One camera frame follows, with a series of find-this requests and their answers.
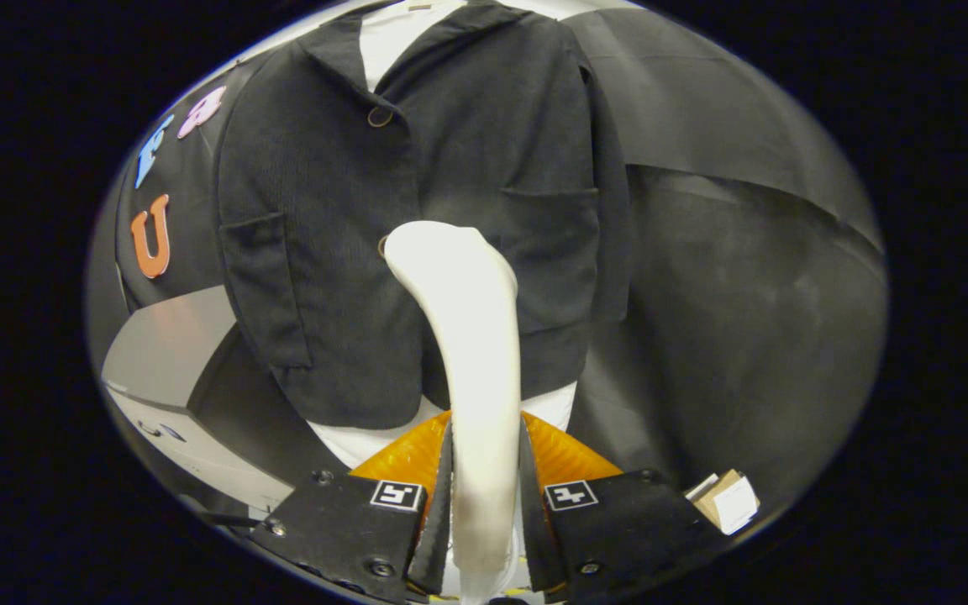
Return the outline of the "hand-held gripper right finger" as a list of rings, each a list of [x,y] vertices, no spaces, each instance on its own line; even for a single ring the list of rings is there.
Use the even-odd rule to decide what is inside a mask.
[[[657,470],[622,471],[523,413],[523,556],[545,602],[612,604],[694,566],[706,517]]]

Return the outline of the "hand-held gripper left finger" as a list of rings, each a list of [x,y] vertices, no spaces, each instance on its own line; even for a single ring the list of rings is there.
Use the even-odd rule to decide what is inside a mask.
[[[372,600],[427,602],[443,590],[452,489],[450,414],[360,465],[313,472],[250,533],[254,547]]]

